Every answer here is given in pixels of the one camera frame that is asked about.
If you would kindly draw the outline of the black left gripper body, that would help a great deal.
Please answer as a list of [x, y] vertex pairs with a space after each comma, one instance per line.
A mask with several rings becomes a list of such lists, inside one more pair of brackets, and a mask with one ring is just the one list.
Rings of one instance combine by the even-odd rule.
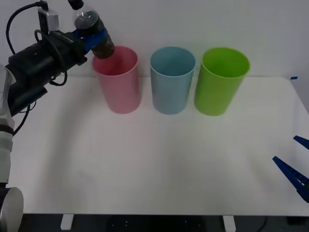
[[49, 71], [68, 71], [87, 62], [85, 43], [74, 33], [63, 33], [59, 30], [49, 32], [52, 42], [49, 48], [52, 57], [48, 65]]

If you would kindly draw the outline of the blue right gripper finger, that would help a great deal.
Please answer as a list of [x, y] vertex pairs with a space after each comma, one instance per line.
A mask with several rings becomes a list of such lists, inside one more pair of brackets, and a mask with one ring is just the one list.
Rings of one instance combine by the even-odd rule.
[[300, 172], [289, 166], [287, 163], [274, 156], [273, 161], [276, 163], [281, 172], [294, 186], [297, 193], [305, 201], [309, 202], [309, 179]]
[[305, 139], [300, 136], [295, 136], [293, 139], [297, 141], [299, 144], [301, 144], [303, 147], [305, 147], [307, 150], [309, 150], [309, 140], [308, 139]]

